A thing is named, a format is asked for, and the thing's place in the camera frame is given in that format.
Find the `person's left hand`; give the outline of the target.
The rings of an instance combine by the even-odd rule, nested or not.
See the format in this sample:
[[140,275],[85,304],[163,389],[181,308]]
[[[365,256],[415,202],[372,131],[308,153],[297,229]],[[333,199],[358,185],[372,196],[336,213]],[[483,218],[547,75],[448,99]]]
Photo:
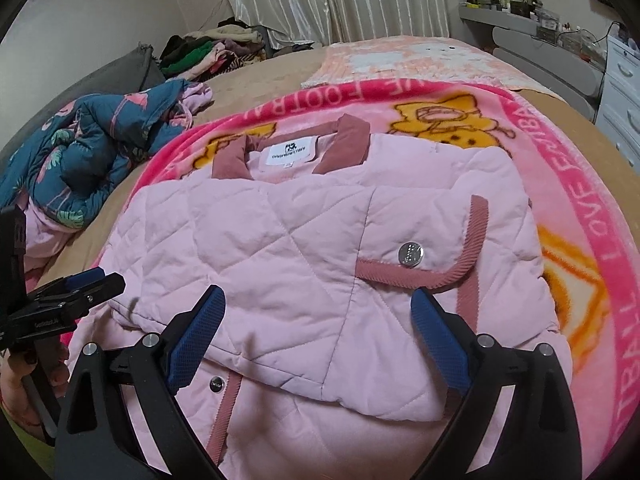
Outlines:
[[[58,338],[47,340],[38,351],[44,357],[43,369],[57,398],[65,396],[70,371],[66,361],[70,356],[68,348]],[[43,441],[40,417],[29,401],[23,379],[34,371],[22,356],[7,351],[1,362],[1,404],[9,418],[17,426],[36,439]]]

